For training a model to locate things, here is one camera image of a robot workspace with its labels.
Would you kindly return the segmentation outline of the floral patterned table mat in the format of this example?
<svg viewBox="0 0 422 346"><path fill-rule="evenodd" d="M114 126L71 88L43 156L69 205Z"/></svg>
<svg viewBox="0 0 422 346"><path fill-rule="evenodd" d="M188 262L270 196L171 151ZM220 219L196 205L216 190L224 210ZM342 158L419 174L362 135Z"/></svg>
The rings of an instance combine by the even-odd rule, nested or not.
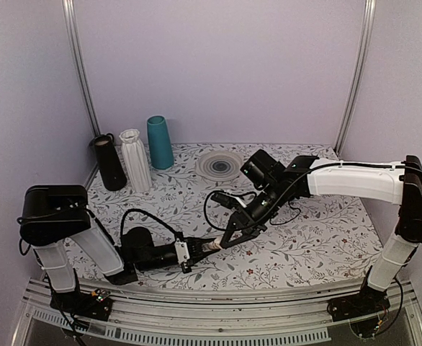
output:
<svg viewBox="0 0 422 346"><path fill-rule="evenodd" d="M228 222L230 211L206 201L212 190L249 194L252 183L244 176L214 182L196 173L201 155L232 151L244 159L256 144L176 144L175 163L151 173L153 186L144 193L131 186L111 192L101 177L88 189L89 208L114 239L121 231L146 227L157 245L173 236L163 226L129 209L145 210L187 236L215 238ZM284 206L258 238L218 252L184 274L178 267L142 272L144 287L185 290L257 290L293 288L362 279L382 249L381 241L358 198L320 196Z"/></svg>

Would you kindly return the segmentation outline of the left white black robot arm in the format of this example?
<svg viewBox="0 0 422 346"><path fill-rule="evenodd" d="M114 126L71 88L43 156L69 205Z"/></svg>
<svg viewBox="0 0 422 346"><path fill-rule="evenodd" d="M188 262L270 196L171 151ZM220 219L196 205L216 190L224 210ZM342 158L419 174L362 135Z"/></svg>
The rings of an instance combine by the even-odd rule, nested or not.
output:
<svg viewBox="0 0 422 346"><path fill-rule="evenodd" d="M139 208L129 209L122 219L131 213L142 214L170 231L174 240L156 246L148 229L135 227L121 231L115 242L87 205L87 191L81 185L35 185L26 191L17 219L21 240L35 251L60 302L73 313L82 312L88 299L76 288L78 279L64 249L65 239L79 245L113 285L133 283L139 272L173 265L189 273L195 264L220 250L218 239L186 237Z"/></svg>

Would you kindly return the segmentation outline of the teal plastic cup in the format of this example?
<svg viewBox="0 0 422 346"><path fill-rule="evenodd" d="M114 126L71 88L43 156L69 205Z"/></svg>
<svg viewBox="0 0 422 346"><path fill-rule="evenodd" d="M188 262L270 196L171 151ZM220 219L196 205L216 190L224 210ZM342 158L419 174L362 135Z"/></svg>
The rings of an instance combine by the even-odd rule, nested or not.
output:
<svg viewBox="0 0 422 346"><path fill-rule="evenodd" d="M165 117L154 115L148 118L147 132L152 166L155 169L168 169L174 164L174 155Z"/></svg>

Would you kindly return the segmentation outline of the translucent round plate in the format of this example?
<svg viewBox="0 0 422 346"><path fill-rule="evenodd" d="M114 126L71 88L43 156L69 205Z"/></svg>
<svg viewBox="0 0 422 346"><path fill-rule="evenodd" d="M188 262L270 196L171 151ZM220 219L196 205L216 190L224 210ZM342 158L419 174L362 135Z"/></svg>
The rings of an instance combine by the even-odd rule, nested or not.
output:
<svg viewBox="0 0 422 346"><path fill-rule="evenodd" d="M198 159L196 173L214 182L226 182L240 175L243 156L232 151L211 151Z"/></svg>

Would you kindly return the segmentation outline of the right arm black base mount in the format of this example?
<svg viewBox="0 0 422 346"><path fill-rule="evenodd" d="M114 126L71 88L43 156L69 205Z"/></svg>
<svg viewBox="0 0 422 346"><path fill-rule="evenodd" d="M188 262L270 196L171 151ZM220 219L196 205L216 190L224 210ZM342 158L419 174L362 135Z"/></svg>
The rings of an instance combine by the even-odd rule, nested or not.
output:
<svg viewBox="0 0 422 346"><path fill-rule="evenodd" d="M389 308L390 302L387 291L370 288L366 281L362 283L358 293L332 298L327 304L327 312L331 315L333 321L353 319Z"/></svg>

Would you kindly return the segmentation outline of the aluminium frame post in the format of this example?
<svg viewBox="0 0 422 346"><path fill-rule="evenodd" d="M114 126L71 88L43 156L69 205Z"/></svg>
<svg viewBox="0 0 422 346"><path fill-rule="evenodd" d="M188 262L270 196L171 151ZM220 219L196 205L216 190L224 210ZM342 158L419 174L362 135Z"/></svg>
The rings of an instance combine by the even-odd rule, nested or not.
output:
<svg viewBox="0 0 422 346"><path fill-rule="evenodd" d="M356 107L356 101L358 100L359 89L361 86L367 61L367 54L372 39L376 3L377 2L375 0L366 0L364 2L362 30L359 36L359 45L354 66L354 72L352 75L348 97L346 99L343 117L338 129L338 135L333 148L337 156L341 156L345 148L346 138L351 127L352 118Z"/></svg>
<svg viewBox="0 0 422 346"><path fill-rule="evenodd" d="M89 118L89 124L93 136L99 136L101 134L101 131L99 127L99 122L96 117L94 103L91 97L89 82L86 75L86 69L84 66L84 57L81 50L81 44L78 35L78 25L76 20L74 1L62 0L62 5L71 54L73 56L73 62L75 65L76 75L81 89L84 106L86 108L86 113Z"/></svg>

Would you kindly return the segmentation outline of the black cylindrical cup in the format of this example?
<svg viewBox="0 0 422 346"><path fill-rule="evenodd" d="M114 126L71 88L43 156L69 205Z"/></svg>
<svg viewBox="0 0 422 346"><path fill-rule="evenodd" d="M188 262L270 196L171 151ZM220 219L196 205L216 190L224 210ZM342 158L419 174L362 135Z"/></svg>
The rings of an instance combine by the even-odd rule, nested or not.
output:
<svg viewBox="0 0 422 346"><path fill-rule="evenodd" d="M109 191L124 188L127 177L115 148L115 137L111 133L99 135L89 145L94 150L104 187Z"/></svg>

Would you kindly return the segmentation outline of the aluminium front rail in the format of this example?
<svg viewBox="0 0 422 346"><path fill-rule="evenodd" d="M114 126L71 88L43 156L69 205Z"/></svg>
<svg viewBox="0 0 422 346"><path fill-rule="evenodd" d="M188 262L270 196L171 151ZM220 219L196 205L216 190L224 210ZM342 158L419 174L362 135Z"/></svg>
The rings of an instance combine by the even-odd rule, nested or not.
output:
<svg viewBox="0 0 422 346"><path fill-rule="evenodd" d="M422 345L422 310L411 283L387 292L383 333L357 333L372 316L334 321L328 302L356 293L358 280L299 288L181 290L113 286L83 279L81 289L111 293L107 321L85 320L86 345Z"/></svg>

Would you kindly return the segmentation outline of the right aluminium frame post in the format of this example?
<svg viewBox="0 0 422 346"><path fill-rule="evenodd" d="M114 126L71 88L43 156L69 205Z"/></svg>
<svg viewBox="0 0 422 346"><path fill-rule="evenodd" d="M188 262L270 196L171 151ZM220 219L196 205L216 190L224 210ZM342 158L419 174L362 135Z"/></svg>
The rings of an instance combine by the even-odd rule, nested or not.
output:
<svg viewBox="0 0 422 346"><path fill-rule="evenodd" d="M343 117L338 129L338 135L333 148L337 156L341 156L345 148L346 138L351 127L352 118L356 107L356 101L358 100L359 89L361 86L367 61L367 54L372 39L376 3L377 2L375 0L366 0L364 2L362 30L359 36L359 45L354 66L354 72L352 75L348 97L346 99Z"/></svg>

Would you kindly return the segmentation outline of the white ribbed vase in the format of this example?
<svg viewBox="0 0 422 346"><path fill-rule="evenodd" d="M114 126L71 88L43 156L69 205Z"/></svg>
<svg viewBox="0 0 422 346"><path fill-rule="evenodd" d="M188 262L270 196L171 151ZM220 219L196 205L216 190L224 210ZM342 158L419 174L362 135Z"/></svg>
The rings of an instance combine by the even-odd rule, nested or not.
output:
<svg viewBox="0 0 422 346"><path fill-rule="evenodd" d="M152 181L145 146L140 139L140 131L124 130L119 137L122 142L122 156L134 191L147 192L152 187Z"/></svg>

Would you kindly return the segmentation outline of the left aluminium frame post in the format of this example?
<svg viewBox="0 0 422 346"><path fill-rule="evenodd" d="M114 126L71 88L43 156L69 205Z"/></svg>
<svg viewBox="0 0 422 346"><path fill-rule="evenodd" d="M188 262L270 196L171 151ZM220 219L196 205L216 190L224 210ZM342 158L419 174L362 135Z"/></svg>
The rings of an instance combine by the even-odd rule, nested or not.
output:
<svg viewBox="0 0 422 346"><path fill-rule="evenodd" d="M89 82L86 75L86 69L84 66L84 57L81 50L81 44L78 35L78 25L76 20L74 1L62 0L62 5L71 54L73 56L73 62L75 65L76 75L81 89L84 106L86 108L86 113L89 118L89 124L93 136L99 136L101 134L101 131L99 127L99 122L96 117L94 103L91 97Z"/></svg>

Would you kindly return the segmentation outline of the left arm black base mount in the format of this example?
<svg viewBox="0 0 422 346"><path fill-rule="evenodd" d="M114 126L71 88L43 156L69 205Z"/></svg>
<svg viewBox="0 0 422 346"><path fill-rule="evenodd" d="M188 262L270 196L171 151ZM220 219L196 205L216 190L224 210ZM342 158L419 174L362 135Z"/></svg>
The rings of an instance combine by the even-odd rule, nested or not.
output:
<svg viewBox="0 0 422 346"><path fill-rule="evenodd" d="M112 311L113 300L108 290L97 288L90 293L80 290L79 284L75 289L67 293L58 293L50 285L51 303L50 307L72 317L81 316L99 321L108 321Z"/></svg>

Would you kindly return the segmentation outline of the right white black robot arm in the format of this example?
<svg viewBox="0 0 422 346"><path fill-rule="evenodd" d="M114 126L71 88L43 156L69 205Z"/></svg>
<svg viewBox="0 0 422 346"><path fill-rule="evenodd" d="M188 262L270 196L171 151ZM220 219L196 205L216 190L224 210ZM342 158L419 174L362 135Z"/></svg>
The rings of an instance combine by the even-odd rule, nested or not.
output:
<svg viewBox="0 0 422 346"><path fill-rule="evenodd" d="M225 197L225 206L235 212L218 244L221 249L256 238L285 203L298 198L343 195L399 205L395 233L369 269L363 291L354 296L352 304L358 314L368 314L380 304L380 292L388 289L422 243L422 167L416 156L388 164L298 156L284 166L260 149L241 172L260 193L247 205L234 196Z"/></svg>

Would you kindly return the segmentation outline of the white earbuds charging case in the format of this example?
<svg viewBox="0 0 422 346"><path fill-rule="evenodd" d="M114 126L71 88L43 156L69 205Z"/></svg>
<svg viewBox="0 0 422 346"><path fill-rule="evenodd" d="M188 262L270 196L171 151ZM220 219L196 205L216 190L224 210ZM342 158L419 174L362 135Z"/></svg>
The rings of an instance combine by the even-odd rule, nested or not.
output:
<svg viewBox="0 0 422 346"><path fill-rule="evenodd" d="M223 249L220 245L221 240L221 237L217 237L212 241L205 243L202 248L205 252L220 251Z"/></svg>

